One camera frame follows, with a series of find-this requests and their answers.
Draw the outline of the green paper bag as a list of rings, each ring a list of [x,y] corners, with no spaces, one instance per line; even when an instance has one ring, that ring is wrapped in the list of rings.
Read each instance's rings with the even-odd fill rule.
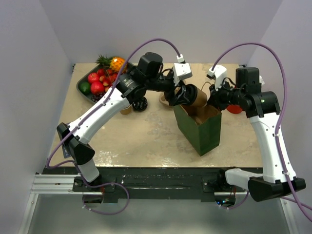
[[[210,152],[220,144],[222,113],[211,105],[196,108],[187,105],[174,106],[179,130],[199,156]]]

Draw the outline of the single brown paper cup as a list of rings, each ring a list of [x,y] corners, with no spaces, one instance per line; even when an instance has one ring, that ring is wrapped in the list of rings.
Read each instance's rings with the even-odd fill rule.
[[[208,97],[207,95],[197,87],[191,94],[190,106],[201,108],[207,105]]]

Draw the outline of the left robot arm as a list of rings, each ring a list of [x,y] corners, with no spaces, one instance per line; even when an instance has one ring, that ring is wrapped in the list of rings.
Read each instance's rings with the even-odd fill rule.
[[[101,186],[100,173],[95,165],[95,151],[89,145],[94,134],[115,114],[130,107],[144,97],[147,91],[163,92],[171,105],[190,104],[183,80],[192,76],[191,67],[182,55],[177,57],[167,75],[161,71],[163,59],[160,55],[148,52],[137,65],[131,65],[116,79],[116,86],[95,103],[85,114],[75,121],[57,127],[62,146],[74,159],[78,172],[84,178],[84,186],[96,191]]]

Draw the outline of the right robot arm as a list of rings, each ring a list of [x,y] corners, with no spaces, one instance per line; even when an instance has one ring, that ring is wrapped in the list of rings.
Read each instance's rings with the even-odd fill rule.
[[[255,174],[232,167],[222,171],[217,179],[220,190],[227,192],[233,186],[249,192],[254,201],[274,199],[306,188],[306,182],[298,178],[289,161],[281,127],[277,124],[281,114],[274,92],[262,91],[259,69],[236,69],[235,82],[227,76],[222,65],[210,68],[207,77],[214,80],[210,86],[208,103],[219,110],[228,106],[240,107],[249,119],[258,141],[263,172]]]

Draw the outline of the black cup lid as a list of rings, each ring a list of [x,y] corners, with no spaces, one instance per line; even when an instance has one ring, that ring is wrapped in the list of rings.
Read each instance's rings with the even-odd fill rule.
[[[197,98],[197,87],[193,84],[187,84],[185,88],[185,105],[191,106]]]

